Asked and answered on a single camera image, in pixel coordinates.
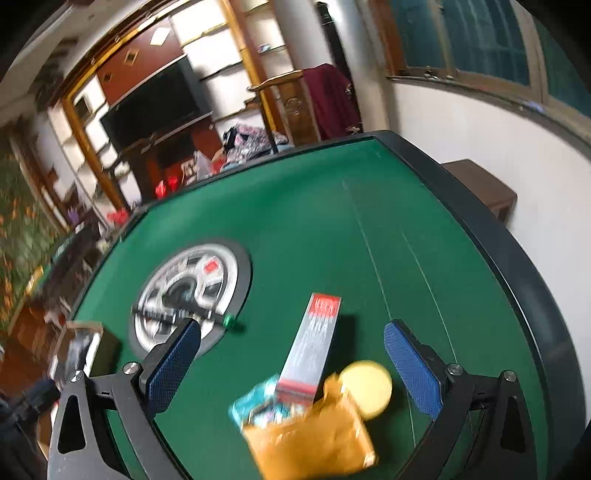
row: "blue gripper pad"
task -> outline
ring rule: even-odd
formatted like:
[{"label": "blue gripper pad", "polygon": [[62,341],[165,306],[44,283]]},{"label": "blue gripper pad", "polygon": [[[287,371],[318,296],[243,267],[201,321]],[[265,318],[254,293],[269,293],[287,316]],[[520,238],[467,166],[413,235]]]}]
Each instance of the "blue gripper pad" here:
[{"label": "blue gripper pad", "polygon": [[200,346],[201,327],[197,322],[190,322],[147,382],[147,413],[150,418],[168,408]]},{"label": "blue gripper pad", "polygon": [[435,420],[443,406],[439,382],[394,322],[384,328],[384,346],[418,409]]}]

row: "wooden cabinet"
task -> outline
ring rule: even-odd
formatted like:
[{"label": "wooden cabinet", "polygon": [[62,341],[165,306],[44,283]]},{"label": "wooden cabinet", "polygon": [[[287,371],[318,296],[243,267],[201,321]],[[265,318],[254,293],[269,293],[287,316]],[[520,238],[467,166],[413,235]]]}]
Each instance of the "wooden cabinet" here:
[{"label": "wooden cabinet", "polygon": [[461,181],[502,223],[507,222],[517,202],[513,190],[467,158],[444,163],[442,167]]},{"label": "wooden cabinet", "polygon": [[[158,28],[169,29],[166,40],[162,45],[151,45]],[[183,49],[167,18],[147,28],[97,70],[107,103],[113,105],[137,84],[181,55]]]}]

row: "red object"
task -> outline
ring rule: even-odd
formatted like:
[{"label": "red object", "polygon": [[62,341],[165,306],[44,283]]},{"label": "red object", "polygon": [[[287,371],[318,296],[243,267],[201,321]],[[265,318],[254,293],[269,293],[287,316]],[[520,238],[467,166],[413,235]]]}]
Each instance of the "red object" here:
[{"label": "red object", "polygon": [[224,166],[224,163],[226,163],[226,156],[225,155],[221,158],[218,158],[217,160],[212,160],[212,173],[214,175],[217,175],[218,173],[220,173],[222,167]]},{"label": "red object", "polygon": [[178,177],[168,177],[166,182],[168,183],[168,186],[172,192],[176,192],[178,190]]},{"label": "red object", "polygon": [[351,127],[360,127],[359,112],[346,93],[351,81],[337,67],[324,63],[305,69],[304,80],[322,140],[345,137],[352,133]]},{"label": "red object", "polygon": [[205,270],[206,273],[211,273],[217,270],[218,268],[218,264],[215,260],[210,260],[209,262],[207,262],[205,264],[205,266],[203,267],[203,270]]},{"label": "red object", "polygon": [[332,317],[339,311],[340,298],[323,293],[314,293],[310,302],[310,313]]},{"label": "red object", "polygon": [[166,195],[166,185],[164,184],[164,180],[161,180],[160,183],[156,186],[156,196],[158,200],[163,198]]},{"label": "red object", "polygon": [[111,213],[107,213],[107,220],[116,225],[124,225],[129,219],[129,213],[125,209],[119,209]]}]

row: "green table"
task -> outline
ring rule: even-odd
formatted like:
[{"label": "green table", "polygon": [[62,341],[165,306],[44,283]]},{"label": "green table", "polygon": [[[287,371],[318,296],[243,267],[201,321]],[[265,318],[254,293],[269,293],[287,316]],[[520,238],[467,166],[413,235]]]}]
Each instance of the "green table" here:
[{"label": "green table", "polygon": [[[178,250],[211,237],[248,251],[252,285],[238,317],[244,333],[227,333],[196,359],[168,411],[156,417],[194,478],[259,478],[227,409],[281,371],[314,291],[343,299],[326,373],[370,359],[394,382],[387,410],[367,423],[379,465],[356,478],[393,478],[429,424],[385,352],[382,333],[391,318],[445,362],[474,374],[518,374],[540,478],[582,433],[576,357],[535,268],[484,205],[395,134],[256,161],[152,205],[112,249],[75,312],[76,320],[103,322],[122,341],[118,368],[136,359],[129,310],[146,279]],[[559,368],[569,371],[558,375]],[[140,478],[121,425],[111,419],[130,473]],[[467,421],[442,478],[458,471],[472,427]]]}]

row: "snack package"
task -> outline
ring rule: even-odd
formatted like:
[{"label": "snack package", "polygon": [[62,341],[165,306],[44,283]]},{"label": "snack package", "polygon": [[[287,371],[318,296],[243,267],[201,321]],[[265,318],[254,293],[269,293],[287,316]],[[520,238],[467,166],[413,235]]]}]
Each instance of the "snack package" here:
[{"label": "snack package", "polygon": [[242,430],[242,425],[248,422],[251,412],[264,408],[273,402],[275,388],[279,381],[279,375],[273,375],[264,382],[254,386],[250,392],[236,400],[228,409],[228,415]]},{"label": "snack package", "polygon": [[278,380],[279,375],[273,375],[230,406],[228,415],[240,430],[244,424],[265,428],[269,423],[281,423],[290,417],[303,415],[304,406],[277,401],[275,389]]},{"label": "snack package", "polygon": [[266,428],[246,424],[242,434],[265,480],[348,475],[377,462],[357,406],[336,375],[302,416]]}]

